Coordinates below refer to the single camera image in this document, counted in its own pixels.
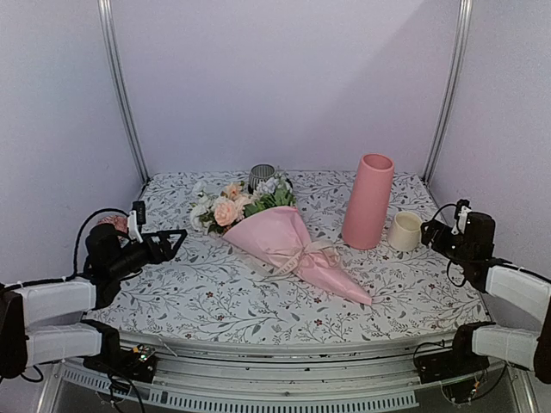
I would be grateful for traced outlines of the pink flower bouquet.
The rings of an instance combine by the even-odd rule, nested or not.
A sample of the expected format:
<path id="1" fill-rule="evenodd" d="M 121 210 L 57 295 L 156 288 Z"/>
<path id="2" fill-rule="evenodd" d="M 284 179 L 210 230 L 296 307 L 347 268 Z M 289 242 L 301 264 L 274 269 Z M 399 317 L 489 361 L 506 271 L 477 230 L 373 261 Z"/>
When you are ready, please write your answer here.
<path id="1" fill-rule="evenodd" d="M 284 259 L 266 250 L 293 250 L 327 240 L 311 238 L 296 206 L 292 185 L 283 174 L 259 183 L 253 194 L 245 191 L 244 182 L 229 182 L 215 194 L 203 181 L 195 183 L 193 194 L 196 201 L 191 204 L 189 220 L 195 231 L 219 234 L 273 269 L 280 267 Z M 350 275 L 348 279 L 340 278 L 338 270 L 330 268 L 323 255 L 312 254 L 292 274 L 328 293 L 371 305 L 369 294 Z"/>

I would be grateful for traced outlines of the cream printed ribbon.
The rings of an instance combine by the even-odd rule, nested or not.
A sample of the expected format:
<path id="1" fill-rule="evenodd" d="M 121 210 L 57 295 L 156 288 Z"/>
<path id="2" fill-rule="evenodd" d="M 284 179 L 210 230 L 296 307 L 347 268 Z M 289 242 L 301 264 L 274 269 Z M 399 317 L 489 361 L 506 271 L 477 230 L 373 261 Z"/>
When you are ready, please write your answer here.
<path id="1" fill-rule="evenodd" d="M 299 269 L 303 259 L 312 254 L 323 255 L 327 265 L 330 268 L 334 271 L 339 268 L 337 272 L 339 273 L 340 278 L 349 278 L 349 276 L 340 268 L 340 255 L 331 241 L 315 241 L 293 250 L 266 250 L 266 253 L 272 256 L 282 257 L 284 259 L 284 263 L 277 269 L 270 272 L 250 258 L 244 259 L 245 264 L 252 272 L 259 274 L 264 278 L 286 277 Z"/>

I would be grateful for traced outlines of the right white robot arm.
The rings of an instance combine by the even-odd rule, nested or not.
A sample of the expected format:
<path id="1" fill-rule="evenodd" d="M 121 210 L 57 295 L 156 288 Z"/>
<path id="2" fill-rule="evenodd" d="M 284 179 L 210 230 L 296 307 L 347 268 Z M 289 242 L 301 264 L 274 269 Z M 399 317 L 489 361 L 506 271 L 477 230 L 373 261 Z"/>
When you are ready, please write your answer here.
<path id="1" fill-rule="evenodd" d="M 495 221 L 467 206 L 448 226 L 437 219 L 420 226 L 421 242 L 459 266 L 466 284 L 491 300 L 493 320 L 463 324 L 441 369 L 463 375 L 490 358 L 531 371 L 550 382 L 550 280 L 494 252 Z"/>

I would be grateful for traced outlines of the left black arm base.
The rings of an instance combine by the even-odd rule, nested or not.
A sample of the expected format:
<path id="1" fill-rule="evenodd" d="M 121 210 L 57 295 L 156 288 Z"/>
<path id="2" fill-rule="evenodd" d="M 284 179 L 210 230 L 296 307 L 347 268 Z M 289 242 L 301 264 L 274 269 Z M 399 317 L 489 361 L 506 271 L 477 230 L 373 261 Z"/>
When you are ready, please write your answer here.
<path id="1" fill-rule="evenodd" d="M 89 370 L 147 384 L 152 383 L 157 364 L 158 358 L 151 347 L 139 344 L 130 349 L 122 348 L 117 330 L 104 331 L 99 354 L 85 356 L 83 361 Z"/>

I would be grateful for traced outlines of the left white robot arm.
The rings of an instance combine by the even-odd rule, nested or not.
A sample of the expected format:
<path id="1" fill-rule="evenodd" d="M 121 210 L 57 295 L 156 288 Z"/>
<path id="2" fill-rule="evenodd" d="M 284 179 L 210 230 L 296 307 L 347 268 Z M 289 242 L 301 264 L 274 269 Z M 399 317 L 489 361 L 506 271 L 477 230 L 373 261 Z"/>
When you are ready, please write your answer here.
<path id="1" fill-rule="evenodd" d="M 81 358 L 87 368 L 101 373 L 152 381 L 154 357 L 123 349 L 117 329 L 93 320 L 46 322 L 110 306 L 122 282 L 147 265 L 171 261 L 186 237 L 185 230 L 140 234 L 99 224 L 85 240 L 88 256 L 81 274 L 2 286 L 2 377 L 14 379 L 29 367 Z"/>

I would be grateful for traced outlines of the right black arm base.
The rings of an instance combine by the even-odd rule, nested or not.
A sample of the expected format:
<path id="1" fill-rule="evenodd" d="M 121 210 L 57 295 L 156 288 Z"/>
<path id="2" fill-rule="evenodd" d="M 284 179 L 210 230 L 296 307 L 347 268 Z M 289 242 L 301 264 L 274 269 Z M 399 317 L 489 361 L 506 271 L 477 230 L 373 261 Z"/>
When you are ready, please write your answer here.
<path id="1" fill-rule="evenodd" d="M 445 341 L 420 343 L 413 352 L 421 384 L 446 383 L 441 390 L 452 404 L 469 404 L 481 395 L 490 361 L 486 356 L 458 355 Z"/>

